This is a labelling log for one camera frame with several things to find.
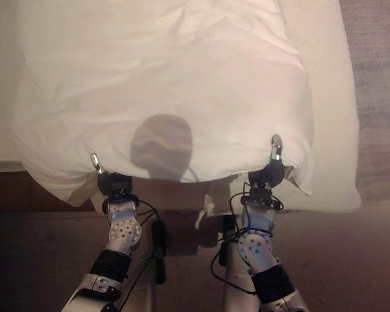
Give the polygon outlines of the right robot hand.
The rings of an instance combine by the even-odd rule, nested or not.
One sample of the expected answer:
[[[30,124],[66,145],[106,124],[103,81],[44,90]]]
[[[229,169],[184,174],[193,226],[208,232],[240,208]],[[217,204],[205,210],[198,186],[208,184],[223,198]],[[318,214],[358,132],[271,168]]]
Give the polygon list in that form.
[[[270,189],[279,185],[293,170],[292,166],[285,166],[282,161],[283,142],[279,135],[271,140],[269,162],[260,170],[249,172],[248,181],[253,185]]]

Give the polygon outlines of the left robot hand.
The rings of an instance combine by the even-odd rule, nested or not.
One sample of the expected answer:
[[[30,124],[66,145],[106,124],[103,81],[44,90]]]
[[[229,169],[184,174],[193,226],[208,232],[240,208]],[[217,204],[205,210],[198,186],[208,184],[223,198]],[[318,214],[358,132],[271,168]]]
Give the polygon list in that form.
[[[116,197],[132,192],[133,184],[130,176],[106,171],[96,153],[90,154],[90,160],[97,174],[97,187],[103,195]]]

